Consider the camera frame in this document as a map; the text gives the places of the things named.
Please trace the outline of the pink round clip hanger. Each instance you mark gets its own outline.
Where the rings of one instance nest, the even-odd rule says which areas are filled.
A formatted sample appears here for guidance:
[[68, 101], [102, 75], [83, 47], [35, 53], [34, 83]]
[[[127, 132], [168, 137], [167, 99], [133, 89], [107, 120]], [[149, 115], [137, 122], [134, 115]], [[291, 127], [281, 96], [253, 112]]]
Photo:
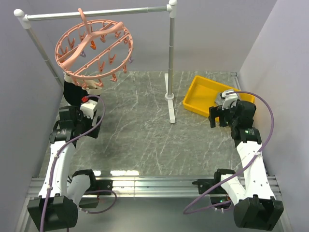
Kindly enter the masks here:
[[127, 72], [133, 53], [133, 37], [123, 22], [87, 20], [78, 9], [81, 23], [67, 30], [55, 47], [55, 60], [75, 85], [87, 88], [93, 80], [103, 88], [103, 79], [117, 82], [116, 72]]

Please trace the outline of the grey striped boxer underwear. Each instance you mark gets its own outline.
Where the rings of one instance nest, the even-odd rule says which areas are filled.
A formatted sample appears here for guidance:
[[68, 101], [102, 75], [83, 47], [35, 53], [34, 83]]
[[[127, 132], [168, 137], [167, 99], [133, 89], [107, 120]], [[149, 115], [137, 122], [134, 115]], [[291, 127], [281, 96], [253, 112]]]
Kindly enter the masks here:
[[223, 97], [223, 93], [222, 92], [219, 92], [217, 95], [216, 95], [216, 98], [215, 98], [215, 104], [217, 106], [220, 106], [220, 105], [223, 105], [225, 102], [225, 97]]

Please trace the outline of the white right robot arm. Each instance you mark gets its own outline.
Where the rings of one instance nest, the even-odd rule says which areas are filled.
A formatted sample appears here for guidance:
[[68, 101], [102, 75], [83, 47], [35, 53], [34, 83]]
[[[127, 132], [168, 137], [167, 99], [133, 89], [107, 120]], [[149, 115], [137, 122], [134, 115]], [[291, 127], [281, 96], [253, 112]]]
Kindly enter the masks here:
[[276, 200], [267, 178], [261, 148], [260, 132], [253, 127], [254, 103], [236, 100], [228, 107], [223, 101], [209, 108], [211, 128], [219, 119], [221, 127], [229, 126], [243, 168], [245, 185], [241, 185], [234, 170], [218, 169], [213, 189], [228, 195], [234, 205], [234, 222], [239, 228], [271, 231], [280, 219], [284, 206]]

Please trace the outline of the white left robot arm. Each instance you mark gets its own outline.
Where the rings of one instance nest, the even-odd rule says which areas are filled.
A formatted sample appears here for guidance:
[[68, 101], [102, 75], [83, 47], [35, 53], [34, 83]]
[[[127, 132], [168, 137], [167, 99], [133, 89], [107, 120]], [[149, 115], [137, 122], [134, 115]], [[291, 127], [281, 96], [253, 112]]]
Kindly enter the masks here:
[[92, 126], [97, 104], [83, 103], [79, 108], [59, 109], [59, 120], [50, 134], [50, 160], [43, 186], [27, 209], [41, 232], [68, 229], [76, 225], [79, 202], [84, 193], [93, 194], [97, 181], [92, 170], [76, 171], [68, 182], [69, 166], [77, 140], [83, 136], [97, 138], [100, 125]]

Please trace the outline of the black underwear white waistband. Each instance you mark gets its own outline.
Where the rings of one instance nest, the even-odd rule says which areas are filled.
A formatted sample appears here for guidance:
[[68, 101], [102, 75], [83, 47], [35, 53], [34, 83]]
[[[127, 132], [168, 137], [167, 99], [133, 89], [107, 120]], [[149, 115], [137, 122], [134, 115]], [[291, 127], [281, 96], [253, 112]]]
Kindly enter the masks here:
[[73, 79], [64, 73], [64, 90], [63, 96], [69, 105], [76, 108], [80, 108], [82, 98], [88, 95], [100, 95], [103, 92], [103, 88], [95, 85], [95, 81], [86, 81], [87, 88], [84, 89], [81, 86], [75, 85]]

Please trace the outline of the yellow plastic tray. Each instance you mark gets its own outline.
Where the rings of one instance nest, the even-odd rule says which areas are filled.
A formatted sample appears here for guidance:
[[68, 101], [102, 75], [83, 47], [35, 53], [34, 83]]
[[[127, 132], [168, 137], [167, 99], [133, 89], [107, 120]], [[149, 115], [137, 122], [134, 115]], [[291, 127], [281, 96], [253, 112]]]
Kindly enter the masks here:
[[208, 117], [209, 108], [216, 106], [215, 99], [217, 94], [229, 89], [239, 91], [239, 89], [231, 86], [196, 75], [184, 97], [184, 109]]

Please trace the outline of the silver clothes rack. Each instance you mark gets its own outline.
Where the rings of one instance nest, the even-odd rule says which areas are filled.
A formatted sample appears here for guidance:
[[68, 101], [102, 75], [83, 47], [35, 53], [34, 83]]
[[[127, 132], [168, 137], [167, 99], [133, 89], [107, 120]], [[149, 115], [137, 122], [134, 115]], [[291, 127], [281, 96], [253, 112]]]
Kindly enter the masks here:
[[[103, 78], [110, 76], [111, 81], [117, 82], [116, 73], [118, 71], [123, 71], [124, 73], [127, 72], [127, 64], [132, 61], [134, 43], [131, 32], [124, 26], [123, 22], [116, 22], [107, 19], [88, 20], [88, 17], [168, 12], [169, 65], [168, 72], [165, 73], [165, 99], [168, 103], [169, 120], [170, 123], [173, 124], [176, 122], [173, 105], [174, 94], [172, 92], [172, 80], [174, 64], [174, 27], [177, 13], [177, 3], [178, 2], [176, 0], [170, 0], [166, 6], [160, 7], [97, 10], [86, 12], [82, 9], [78, 9], [77, 12], [72, 13], [36, 15], [28, 15], [21, 9], [15, 9], [14, 15], [32, 39], [45, 64], [61, 86], [64, 85], [64, 82], [68, 82], [80, 87], [82, 90], [98, 95], [102, 92], [102, 88], [104, 87], [102, 81]], [[55, 61], [64, 73], [64, 78], [60, 79], [42, 44], [31, 28], [31, 22], [66, 18], [80, 18], [82, 22], [67, 30], [56, 43], [54, 54]], [[73, 65], [77, 62], [78, 58], [85, 56], [84, 52], [86, 49], [91, 48], [96, 50], [97, 46], [95, 41], [100, 40], [104, 43], [106, 41], [106, 37], [110, 34], [115, 36], [115, 41], [111, 45], [91, 58], [88, 62], [81, 65], [80, 68], [73, 68]]]

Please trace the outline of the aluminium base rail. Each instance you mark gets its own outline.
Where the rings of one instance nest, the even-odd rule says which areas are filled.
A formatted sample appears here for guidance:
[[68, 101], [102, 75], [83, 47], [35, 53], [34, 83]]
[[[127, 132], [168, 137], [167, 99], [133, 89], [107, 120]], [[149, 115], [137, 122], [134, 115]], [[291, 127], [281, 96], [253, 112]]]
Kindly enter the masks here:
[[189, 176], [111, 176], [97, 177], [98, 180], [111, 180], [112, 190], [118, 197], [158, 197], [181, 198], [199, 196], [198, 179], [212, 179], [206, 175]]

